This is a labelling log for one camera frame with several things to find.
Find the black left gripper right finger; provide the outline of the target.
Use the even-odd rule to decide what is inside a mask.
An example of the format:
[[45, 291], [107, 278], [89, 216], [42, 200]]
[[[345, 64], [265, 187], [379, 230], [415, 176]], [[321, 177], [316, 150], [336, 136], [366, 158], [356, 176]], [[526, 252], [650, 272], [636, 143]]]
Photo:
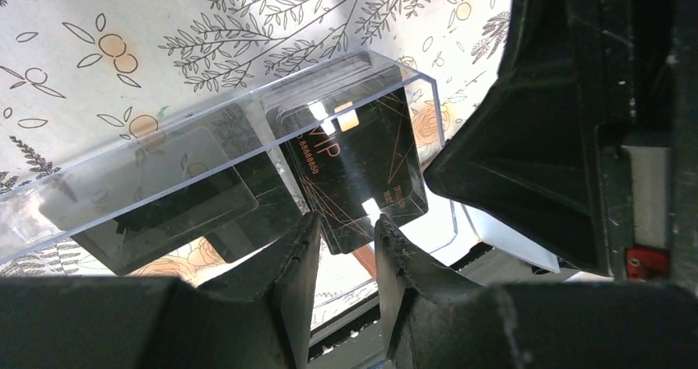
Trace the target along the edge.
[[697, 300], [662, 283], [479, 285], [375, 224], [380, 322], [397, 368], [694, 368]]

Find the clear acrylic card box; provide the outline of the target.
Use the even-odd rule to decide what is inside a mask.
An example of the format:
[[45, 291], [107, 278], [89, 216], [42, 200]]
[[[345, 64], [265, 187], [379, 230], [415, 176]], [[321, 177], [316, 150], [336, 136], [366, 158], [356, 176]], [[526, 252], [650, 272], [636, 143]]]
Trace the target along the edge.
[[233, 262], [319, 215], [329, 251], [370, 244], [380, 217], [458, 231], [426, 162], [444, 141], [433, 78], [358, 49], [131, 140], [1, 197], [1, 260], [69, 239], [118, 275], [206, 237]]

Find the brown leather card holder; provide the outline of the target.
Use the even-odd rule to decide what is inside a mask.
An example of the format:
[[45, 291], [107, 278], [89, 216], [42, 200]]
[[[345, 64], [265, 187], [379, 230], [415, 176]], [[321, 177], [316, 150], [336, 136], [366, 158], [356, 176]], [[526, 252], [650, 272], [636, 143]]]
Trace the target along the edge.
[[469, 206], [440, 201], [400, 230], [444, 266], [481, 285], [565, 281], [575, 274], [552, 252]]

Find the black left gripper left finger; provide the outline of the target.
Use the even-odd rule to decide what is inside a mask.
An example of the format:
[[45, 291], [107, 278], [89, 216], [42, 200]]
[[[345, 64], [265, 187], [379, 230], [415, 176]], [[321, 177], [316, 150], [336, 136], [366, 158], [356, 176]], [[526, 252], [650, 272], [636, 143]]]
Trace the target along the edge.
[[303, 368], [320, 217], [192, 287], [170, 277], [3, 278], [4, 368]]

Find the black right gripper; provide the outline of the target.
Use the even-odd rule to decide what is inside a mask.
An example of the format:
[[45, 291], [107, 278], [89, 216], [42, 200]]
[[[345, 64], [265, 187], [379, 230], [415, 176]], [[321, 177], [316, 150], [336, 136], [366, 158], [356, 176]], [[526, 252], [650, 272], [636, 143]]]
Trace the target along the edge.
[[496, 82], [424, 176], [577, 269], [696, 290], [697, 0], [512, 0]]

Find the black VIP credit card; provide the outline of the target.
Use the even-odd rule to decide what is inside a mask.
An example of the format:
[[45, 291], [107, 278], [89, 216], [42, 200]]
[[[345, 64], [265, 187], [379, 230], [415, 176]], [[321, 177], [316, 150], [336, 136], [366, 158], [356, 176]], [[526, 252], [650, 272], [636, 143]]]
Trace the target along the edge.
[[382, 215], [401, 227], [428, 212], [400, 68], [354, 79], [298, 77], [260, 102], [332, 254], [373, 241]]

